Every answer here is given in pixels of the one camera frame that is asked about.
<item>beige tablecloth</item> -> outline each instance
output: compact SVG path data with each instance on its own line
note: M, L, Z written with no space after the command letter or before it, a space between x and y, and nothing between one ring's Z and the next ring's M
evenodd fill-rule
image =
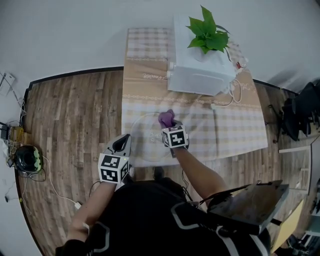
M215 111L211 103L227 105L228 93L214 97L167 90L167 28L131 28L127 35L122 94L122 133L132 135L130 163L134 167L174 165L161 142L158 114L173 109L189 134L189 151L200 161L226 158L268 146L260 101L249 70L238 70L243 58L229 41L229 54L242 88L240 103ZM234 95L240 96L234 81Z

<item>green plant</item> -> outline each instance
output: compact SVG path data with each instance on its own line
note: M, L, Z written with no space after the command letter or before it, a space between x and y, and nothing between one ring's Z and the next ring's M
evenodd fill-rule
M207 10L202 5L201 8L204 20L202 21L189 17L190 26L186 26L195 34L195 38L191 41L188 48L200 47L204 54L210 50L224 53L224 49L228 47L228 31L223 27L216 25L211 11ZM223 29L226 32L217 30L217 28Z

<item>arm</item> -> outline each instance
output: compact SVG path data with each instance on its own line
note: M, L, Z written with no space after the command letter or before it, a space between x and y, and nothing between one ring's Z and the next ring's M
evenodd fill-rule
M185 148L178 147L173 150L191 185L203 199L228 189L219 174L199 162Z
M94 191L91 197L81 206L72 218L67 240L80 240L85 242L88 237L88 230L83 227L83 223L92 226L101 216L110 202L116 185L102 182Z

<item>purple glove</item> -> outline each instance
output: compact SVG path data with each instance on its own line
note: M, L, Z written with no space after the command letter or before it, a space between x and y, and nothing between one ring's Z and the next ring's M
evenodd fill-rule
M174 118L175 113L172 109L169 109L167 112L160 113L158 121L161 125L161 129L175 126L177 122L174 120Z

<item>black clothing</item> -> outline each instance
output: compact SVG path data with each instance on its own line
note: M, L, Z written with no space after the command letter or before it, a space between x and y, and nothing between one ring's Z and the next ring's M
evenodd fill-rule
M212 200L209 207L216 203ZM187 203L182 187L169 178L128 183L114 193L86 242L69 240L56 249L56 255L189 255L204 251L228 256L230 249L217 235L213 222L207 213ZM268 231L259 238L269 251ZM235 232L231 239L240 256L263 255L249 234Z

